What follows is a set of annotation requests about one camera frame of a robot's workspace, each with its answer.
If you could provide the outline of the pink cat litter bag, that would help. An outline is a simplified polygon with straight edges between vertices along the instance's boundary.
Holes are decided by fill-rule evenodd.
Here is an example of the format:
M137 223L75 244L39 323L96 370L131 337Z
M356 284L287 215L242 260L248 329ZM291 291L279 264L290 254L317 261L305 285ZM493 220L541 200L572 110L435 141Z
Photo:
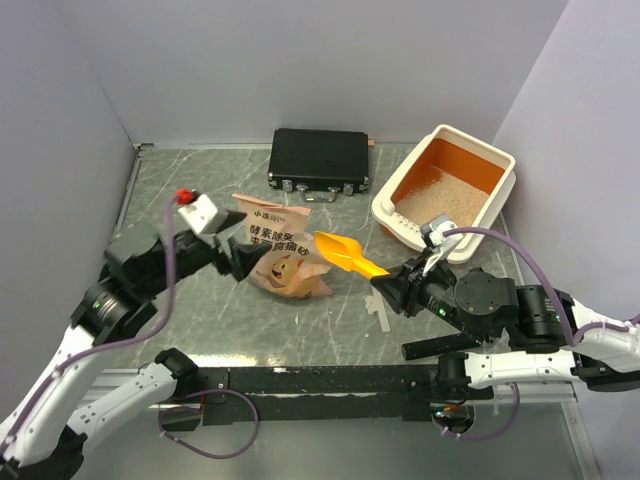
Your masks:
M247 238L269 248L253 268L250 278L259 287L282 297L299 300L329 296L324 275L331 265L307 231L311 210L285 206L235 193L239 209L246 214Z

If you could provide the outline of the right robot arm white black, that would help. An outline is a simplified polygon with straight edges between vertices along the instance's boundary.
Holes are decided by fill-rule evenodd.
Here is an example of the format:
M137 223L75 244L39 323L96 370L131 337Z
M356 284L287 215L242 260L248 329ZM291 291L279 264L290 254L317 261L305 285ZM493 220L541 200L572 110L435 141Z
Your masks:
M496 385L529 382L581 381L595 392L638 389L639 331L631 323L597 317L560 293L571 332L596 325L570 346L542 286L519 286L481 268L457 277L442 261L429 271L423 264L411 259L371 284L394 312L414 317L427 310L455 328L401 347L407 361L437 358L434 397L487 398Z

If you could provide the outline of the beige bag sealing clip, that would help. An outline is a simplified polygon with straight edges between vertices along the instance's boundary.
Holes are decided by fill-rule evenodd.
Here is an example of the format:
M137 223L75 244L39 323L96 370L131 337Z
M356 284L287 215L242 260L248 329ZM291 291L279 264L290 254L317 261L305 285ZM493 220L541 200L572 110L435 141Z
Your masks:
M381 332L387 334L391 332L391 326L386 313L385 302L377 290L365 297L365 308L370 315L376 315Z

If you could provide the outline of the yellow plastic litter scoop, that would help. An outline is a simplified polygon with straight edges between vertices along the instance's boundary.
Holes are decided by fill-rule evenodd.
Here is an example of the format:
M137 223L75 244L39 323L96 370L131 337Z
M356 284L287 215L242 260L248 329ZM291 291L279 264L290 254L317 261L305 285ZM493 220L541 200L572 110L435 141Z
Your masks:
M346 272L355 272L370 280L389 272L363 255L361 244L353 238L328 232L316 232L315 245L325 260Z

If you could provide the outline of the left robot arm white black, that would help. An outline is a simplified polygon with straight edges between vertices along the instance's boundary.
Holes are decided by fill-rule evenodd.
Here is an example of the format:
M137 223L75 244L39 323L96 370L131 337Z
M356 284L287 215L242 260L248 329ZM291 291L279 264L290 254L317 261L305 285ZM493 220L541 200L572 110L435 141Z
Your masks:
M242 281L267 248L218 233L242 222L233 210L198 214L183 207L188 229L174 232L165 213L164 234L148 225L122 230L104 252L100 279L88 288L71 316L57 351L18 407L1 424L4 479L70 479L86 453L153 404L201 399L198 366L176 348L161 351L127 383L89 404L82 401L116 354L146 341L143 326L167 294L164 315L173 312L176 285L214 266Z

